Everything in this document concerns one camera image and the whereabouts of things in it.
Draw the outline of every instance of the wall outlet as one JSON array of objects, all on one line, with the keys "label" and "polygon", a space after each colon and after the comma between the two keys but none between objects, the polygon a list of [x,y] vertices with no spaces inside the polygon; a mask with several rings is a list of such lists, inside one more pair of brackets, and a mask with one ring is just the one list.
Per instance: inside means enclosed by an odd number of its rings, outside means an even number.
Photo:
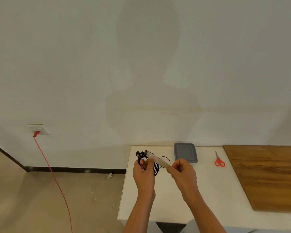
[{"label": "wall outlet", "polygon": [[32,133],[40,131],[39,135],[50,135],[49,130],[43,124],[27,124],[26,126]]}]

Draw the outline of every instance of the hand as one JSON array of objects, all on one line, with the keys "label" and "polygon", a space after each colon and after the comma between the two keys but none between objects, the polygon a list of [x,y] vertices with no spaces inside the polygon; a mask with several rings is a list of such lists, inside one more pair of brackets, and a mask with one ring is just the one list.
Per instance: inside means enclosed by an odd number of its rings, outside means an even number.
[{"label": "hand", "polygon": [[177,187],[182,193],[186,203],[199,193],[196,181],[196,172],[192,165],[185,159],[176,160],[171,166],[167,167],[167,172],[175,180]]},{"label": "hand", "polygon": [[138,160],[135,161],[134,168],[132,170],[132,175],[138,188],[138,196],[141,196],[143,199],[151,198],[151,200],[154,200],[154,159],[153,157],[149,157],[146,161],[141,159],[140,164],[145,170],[143,170],[138,164]]}]

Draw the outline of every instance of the forearm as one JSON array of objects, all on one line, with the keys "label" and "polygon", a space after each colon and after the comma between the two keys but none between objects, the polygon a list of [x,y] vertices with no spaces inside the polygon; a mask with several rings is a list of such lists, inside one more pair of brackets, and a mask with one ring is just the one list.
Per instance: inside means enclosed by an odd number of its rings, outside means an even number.
[{"label": "forearm", "polygon": [[124,227],[123,233],[146,233],[154,198],[138,195],[137,201]]},{"label": "forearm", "polygon": [[187,200],[200,233],[226,233],[216,216],[206,205],[199,191]]}]

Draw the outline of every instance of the white table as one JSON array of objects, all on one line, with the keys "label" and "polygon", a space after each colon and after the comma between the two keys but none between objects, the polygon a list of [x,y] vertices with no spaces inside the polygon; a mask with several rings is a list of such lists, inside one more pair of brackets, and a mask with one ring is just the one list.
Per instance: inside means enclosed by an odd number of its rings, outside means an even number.
[{"label": "white table", "polygon": [[[132,146],[118,220],[126,223],[137,199],[132,169],[137,151],[148,150],[156,156],[166,156],[175,161],[173,146]],[[217,167],[215,151],[225,167]],[[199,190],[213,213],[224,227],[291,230],[291,213],[253,211],[239,183],[239,180],[222,147],[196,147],[197,163],[192,163]],[[181,193],[166,169],[161,168],[155,177],[156,198],[150,215],[149,228],[155,222],[188,223],[193,219],[190,209],[183,201]]]}]

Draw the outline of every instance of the concrete floor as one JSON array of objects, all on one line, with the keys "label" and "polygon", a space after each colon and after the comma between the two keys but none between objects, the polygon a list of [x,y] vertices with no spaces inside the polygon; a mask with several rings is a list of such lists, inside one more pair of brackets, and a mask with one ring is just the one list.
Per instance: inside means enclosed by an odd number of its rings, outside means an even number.
[{"label": "concrete floor", "polygon": [[[117,214],[124,175],[55,173],[74,233],[120,233]],[[67,233],[69,216],[49,172],[25,172],[0,153],[0,233]]]}]

